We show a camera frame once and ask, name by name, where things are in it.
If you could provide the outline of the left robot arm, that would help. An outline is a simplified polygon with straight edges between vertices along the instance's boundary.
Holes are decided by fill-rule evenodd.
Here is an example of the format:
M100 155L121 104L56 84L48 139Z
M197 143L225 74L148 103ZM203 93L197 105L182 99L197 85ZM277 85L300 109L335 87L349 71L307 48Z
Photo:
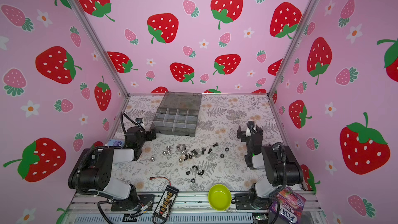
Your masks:
M68 186L82 196L100 196L110 204L112 212L136 211L141 214L152 210L154 195L139 195L136 187L115 178L112 167L117 163L137 161L146 142L157 137L155 125L147 131L142 119L135 121L123 113L120 115L125 135L122 146L98 146L84 149L69 178Z

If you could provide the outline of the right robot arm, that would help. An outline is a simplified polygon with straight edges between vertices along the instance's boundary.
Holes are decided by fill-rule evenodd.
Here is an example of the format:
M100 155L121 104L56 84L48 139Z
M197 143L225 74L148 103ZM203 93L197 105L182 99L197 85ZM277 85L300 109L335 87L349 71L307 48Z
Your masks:
M303 182L303 171L290 147L281 142L263 145L263 130L254 121L248 121L244 130L238 128L237 138L246 144L246 166L265 171L265 177L252 184L247 193L234 195L238 210L264 209L285 188Z

